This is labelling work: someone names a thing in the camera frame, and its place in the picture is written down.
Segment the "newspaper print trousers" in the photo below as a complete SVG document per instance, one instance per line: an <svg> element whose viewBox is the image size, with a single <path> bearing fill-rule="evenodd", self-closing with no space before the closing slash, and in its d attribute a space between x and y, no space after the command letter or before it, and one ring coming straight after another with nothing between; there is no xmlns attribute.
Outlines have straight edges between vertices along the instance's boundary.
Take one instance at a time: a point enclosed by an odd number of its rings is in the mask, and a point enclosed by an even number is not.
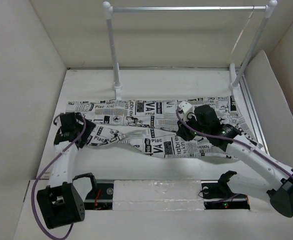
<svg viewBox="0 0 293 240"><path fill-rule="evenodd" d="M185 141L178 131L177 106L180 100L70 101L67 112L81 113L96 126L87 145L97 147L128 144L156 158L221 157L232 159L205 137Z"/></svg>

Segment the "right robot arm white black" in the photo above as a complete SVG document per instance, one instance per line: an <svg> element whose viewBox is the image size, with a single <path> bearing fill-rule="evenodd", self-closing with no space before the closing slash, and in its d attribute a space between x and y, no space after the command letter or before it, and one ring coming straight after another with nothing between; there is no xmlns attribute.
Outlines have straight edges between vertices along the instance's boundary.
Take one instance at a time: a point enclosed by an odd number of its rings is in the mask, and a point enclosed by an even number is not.
<svg viewBox="0 0 293 240"><path fill-rule="evenodd" d="M209 105L193 107L182 101L176 108L177 135L185 141L197 137L226 155L235 157L258 173L264 180L250 179L235 171L220 176L217 190L223 197L244 194L264 201L281 215L293 217L293 168L269 156L253 140L237 128L221 123L215 110Z"/></svg>

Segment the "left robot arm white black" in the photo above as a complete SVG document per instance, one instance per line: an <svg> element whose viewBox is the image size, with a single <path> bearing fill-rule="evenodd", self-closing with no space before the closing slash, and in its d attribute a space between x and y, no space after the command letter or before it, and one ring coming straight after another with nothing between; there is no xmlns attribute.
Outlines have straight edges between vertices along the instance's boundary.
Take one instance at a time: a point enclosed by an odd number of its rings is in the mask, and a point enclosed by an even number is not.
<svg viewBox="0 0 293 240"><path fill-rule="evenodd" d="M36 194L45 225L48 229L71 225L85 219L85 198L98 193L96 179L92 173L73 176L76 155L87 143L95 124L79 112L62 113L58 116L60 127L53 146L57 160L52 164L48 185ZM79 194L74 180L88 178Z"/></svg>

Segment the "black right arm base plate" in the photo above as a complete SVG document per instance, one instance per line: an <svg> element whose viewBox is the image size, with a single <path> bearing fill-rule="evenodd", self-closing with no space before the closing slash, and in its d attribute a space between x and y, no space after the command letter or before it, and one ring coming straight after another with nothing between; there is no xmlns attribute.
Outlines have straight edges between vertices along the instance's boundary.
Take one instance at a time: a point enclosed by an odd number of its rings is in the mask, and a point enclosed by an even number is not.
<svg viewBox="0 0 293 240"><path fill-rule="evenodd" d="M202 180L198 196L203 199L205 210L250 210L248 197L233 193L226 184L217 180Z"/></svg>

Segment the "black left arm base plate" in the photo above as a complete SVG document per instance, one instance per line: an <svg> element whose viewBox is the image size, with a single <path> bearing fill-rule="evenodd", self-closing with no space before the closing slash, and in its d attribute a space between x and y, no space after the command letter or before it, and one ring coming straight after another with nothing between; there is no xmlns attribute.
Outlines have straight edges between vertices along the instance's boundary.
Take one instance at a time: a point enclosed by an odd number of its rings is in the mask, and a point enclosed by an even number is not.
<svg viewBox="0 0 293 240"><path fill-rule="evenodd" d="M84 200L85 210L112 210L113 195L114 180L98 179L96 190L89 192Z"/></svg>

